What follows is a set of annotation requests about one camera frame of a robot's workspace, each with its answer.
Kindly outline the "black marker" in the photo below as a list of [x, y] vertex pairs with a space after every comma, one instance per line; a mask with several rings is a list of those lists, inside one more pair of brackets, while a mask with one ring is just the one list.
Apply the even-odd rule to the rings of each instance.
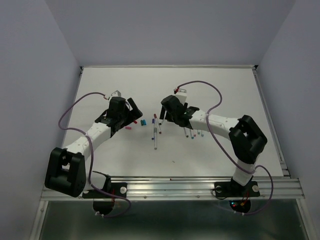
[[161, 107], [161, 111], [160, 111], [160, 115], [159, 115], [159, 125], [161, 126], [165, 120], [165, 115], [166, 115], [166, 110], [165, 108], [162, 106]]

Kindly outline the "dark teal marker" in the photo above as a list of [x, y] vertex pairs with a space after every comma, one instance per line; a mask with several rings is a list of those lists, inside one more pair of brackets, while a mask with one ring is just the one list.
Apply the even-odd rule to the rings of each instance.
[[186, 128], [185, 128], [185, 127], [183, 128], [183, 131], [184, 131], [185, 137], [186, 137], [186, 138], [188, 138], [188, 137], [189, 137], [189, 135], [188, 135], [187, 130], [186, 130]]

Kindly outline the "navy blue marker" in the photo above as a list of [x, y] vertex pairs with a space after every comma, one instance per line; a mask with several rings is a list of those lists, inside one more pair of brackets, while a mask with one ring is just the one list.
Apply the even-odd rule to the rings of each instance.
[[153, 118], [152, 119], [152, 135], [151, 135], [151, 139], [154, 141], [154, 127], [156, 127], [156, 125], [155, 125], [155, 119]]

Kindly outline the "grey marker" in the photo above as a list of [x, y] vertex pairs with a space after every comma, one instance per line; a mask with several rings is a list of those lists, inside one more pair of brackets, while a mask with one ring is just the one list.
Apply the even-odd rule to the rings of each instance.
[[153, 137], [154, 137], [154, 150], [158, 149], [158, 129], [154, 127], [153, 129]]

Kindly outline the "dark red marker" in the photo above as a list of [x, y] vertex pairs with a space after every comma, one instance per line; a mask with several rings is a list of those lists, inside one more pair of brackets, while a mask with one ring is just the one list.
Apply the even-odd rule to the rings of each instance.
[[161, 127], [160, 127], [160, 122], [159, 122], [159, 120], [158, 120], [158, 117], [157, 117], [156, 113], [154, 113], [153, 116], [154, 116], [154, 120], [155, 120], [157, 129], [158, 129], [158, 132], [159, 132], [159, 134], [162, 134], [162, 129], [161, 129]]

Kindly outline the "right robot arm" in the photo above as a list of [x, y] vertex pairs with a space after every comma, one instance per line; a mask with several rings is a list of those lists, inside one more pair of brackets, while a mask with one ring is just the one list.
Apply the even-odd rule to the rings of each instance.
[[255, 172], [256, 161], [264, 150], [268, 139], [253, 118], [243, 115], [240, 118], [223, 117], [181, 103], [175, 95], [169, 95], [161, 101], [166, 111], [165, 119], [179, 127], [211, 133], [230, 141], [237, 161], [235, 172], [230, 182], [231, 192], [242, 195], [248, 190], [248, 183]]

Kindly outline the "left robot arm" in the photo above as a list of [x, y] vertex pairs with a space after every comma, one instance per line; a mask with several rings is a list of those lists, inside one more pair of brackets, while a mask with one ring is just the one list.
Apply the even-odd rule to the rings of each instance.
[[94, 121], [83, 136], [64, 148], [54, 148], [49, 156], [44, 185], [71, 197], [85, 189], [89, 176], [86, 160], [116, 132], [143, 116], [132, 98], [114, 96], [109, 107]]

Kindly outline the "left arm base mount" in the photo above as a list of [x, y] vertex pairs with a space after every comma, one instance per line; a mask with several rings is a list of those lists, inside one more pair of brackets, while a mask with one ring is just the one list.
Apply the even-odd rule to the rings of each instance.
[[[128, 183], [112, 182], [110, 175], [100, 171], [94, 170], [93, 173], [105, 178], [103, 186], [100, 188], [89, 182], [91, 189], [82, 194], [84, 199], [95, 199], [92, 204], [94, 214], [103, 219], [116, 218], [126, 214], [132, 207], [131, 201], [127, 198]], [[113, 213], [117, 200], [119, 204], [124, 202], [125, 207], [123, 210]]]

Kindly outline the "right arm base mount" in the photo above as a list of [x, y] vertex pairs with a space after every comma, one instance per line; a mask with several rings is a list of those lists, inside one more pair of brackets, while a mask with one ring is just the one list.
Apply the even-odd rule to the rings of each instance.
[[248, 214], [251, 209], [250, 198], [261, 196], [256, 181], [250, 180], [245, 186], [242, 186], [233, 179], [215, 182], [211, 194], [218, 200], [228, 199], [231, 209], [243, 215]]

